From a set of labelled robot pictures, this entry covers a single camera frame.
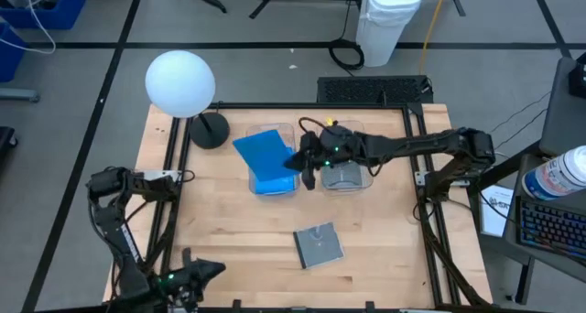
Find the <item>wooden table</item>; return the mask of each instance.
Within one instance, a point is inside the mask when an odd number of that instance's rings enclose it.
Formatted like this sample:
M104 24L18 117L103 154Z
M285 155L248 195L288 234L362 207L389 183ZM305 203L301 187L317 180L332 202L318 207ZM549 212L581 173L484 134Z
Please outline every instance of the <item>wooden table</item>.
M367 133L401 137L406 135L401 111L229 109L221 113L231 126L228 141L213 150L190 145L187 169L196 179L183 186L170 264L172 269L181 267L180 252L185 247L201 258L226 264L226 271L206 289L203 307L230 307L234 299L242 299L243 307L249 308L364 308L365 301L374 301L377 308L434 307L421 228L412 217L417 200L408 158L386 164L369 189L344 195L326 191L320 188L317 172L315 190L300 188L293 197L269 199L250 192L247 166L232 145L258 124L293 124L299 138L301 116L357 120ZM450 128L445 105L424 105L424 115L429 133ZM161 169L170 124L171 117L151 106L137 169ZM182 134L179 129L175 163ZM450 159L433 158L436 169ZM452 189L450 196L468 203L464 189ZM127 213L140 201L133 200ZM455 264L492 302L471 213L450 203L444 203L443 210ZM130 223L141 253L147 251L153 211L154 204ZM345 257L302 270L292 232L326 221L334 221ZM439 260L438 267L443 300L449 302ZM104 300L109 296L107 286Z

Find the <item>transparent bin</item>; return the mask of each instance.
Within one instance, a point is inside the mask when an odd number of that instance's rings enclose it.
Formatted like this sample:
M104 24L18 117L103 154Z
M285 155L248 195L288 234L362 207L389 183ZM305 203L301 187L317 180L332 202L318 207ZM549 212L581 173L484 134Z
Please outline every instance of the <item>transparent bin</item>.
M339 121L341 125L351 131L364 132L364 125L359 121ZM325 189L337 191L353 191L368 189L373 185L373 177L368 168L359 166L356 162L345 162L335 166L321 168L321 185Z
M291 124L253 125L246 130L246 136L260 134L269 130L277 130L285 146L291 150L291 154L296 152L295 130ZM262 196L294 194L299 188L299 176L259 181L256 179L253 170L248 168L248 188L253 194Z

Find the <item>yellow cable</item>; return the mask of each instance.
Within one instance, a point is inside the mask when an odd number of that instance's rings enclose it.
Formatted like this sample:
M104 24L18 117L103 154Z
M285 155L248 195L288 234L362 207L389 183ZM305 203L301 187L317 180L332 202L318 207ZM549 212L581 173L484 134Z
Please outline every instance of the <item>yellow cable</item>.
M433 13L433 18L431 18L431 25L429 25L428 34L425 37L425 42L423 43L423 50L421 51L421 59L419 60L419 75L423 74L423 66L425 66L425 55L428 51L428 43L429 39L431 38L431 32L433 31L433 26L436 24L436 19L438 18L438 14L440 13L441 3L443 0L439 0L438 4L436 5L436 11Z

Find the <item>black lamp base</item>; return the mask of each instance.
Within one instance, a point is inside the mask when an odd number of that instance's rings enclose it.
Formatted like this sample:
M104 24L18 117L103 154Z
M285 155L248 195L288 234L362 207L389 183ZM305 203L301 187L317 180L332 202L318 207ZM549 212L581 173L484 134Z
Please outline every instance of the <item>black lamp base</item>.
M190 137L203 149L221 146L228 139L230 125L220 113L201 113L191 122Z

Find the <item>white lamp globe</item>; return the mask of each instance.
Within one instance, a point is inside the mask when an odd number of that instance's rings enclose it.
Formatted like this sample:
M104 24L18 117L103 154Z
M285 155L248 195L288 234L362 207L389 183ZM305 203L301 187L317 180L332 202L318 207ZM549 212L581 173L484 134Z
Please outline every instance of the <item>white lamp globe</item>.
M161 111L174 117L192 117L212 102L216 83L208 64L188 51L158 56L146 71L146 93Z

